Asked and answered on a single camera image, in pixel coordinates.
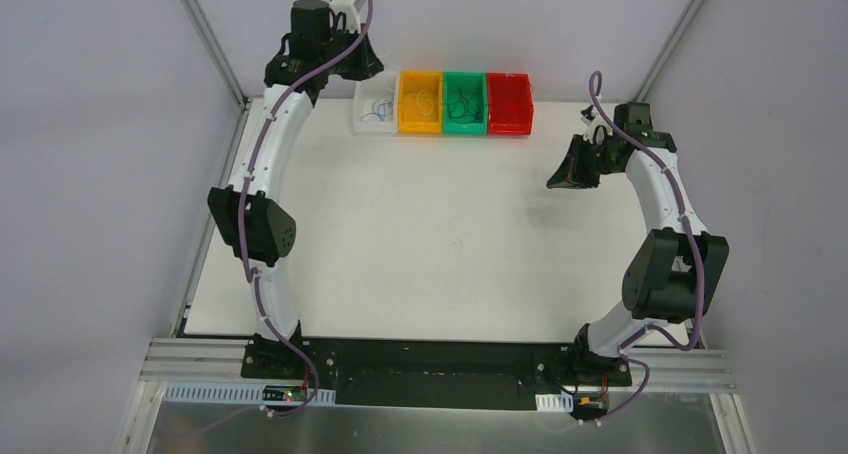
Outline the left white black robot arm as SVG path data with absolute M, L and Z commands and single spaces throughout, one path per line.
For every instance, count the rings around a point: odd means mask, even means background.
M 295 142 L 331 76 L 364 81 L 384 69 L 368 39 L 370 14 L 356 1 L 298 0 L 291 30 L 265 67 L 263 121 L 252 150 L 207 204 L 226 245 L 241 260 L 257 313 L 242 364 L 246 378 L 294 378 L 311 370 L 292 336 L 300 320 L 288 256 L 295 219 L 280 205 Z

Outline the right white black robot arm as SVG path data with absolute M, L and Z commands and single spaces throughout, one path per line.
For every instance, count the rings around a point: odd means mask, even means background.
M 608 116 L 581 112 L 586 129 L 547 181 L 549 189 L 594 189 L 622 173 L 633 186 L 646 237 L 625 270 L 621 299 L 601 319 L 580 328 L 559 366 L 567 384 L 629 377 L 625 354 L 651 334 L 675 348 L 696 347 L 703 319 L 729 257 L 729 244 L 695 214 L 678 169 L 677 147 L 653 128 L 650 107 L 628 102 Z

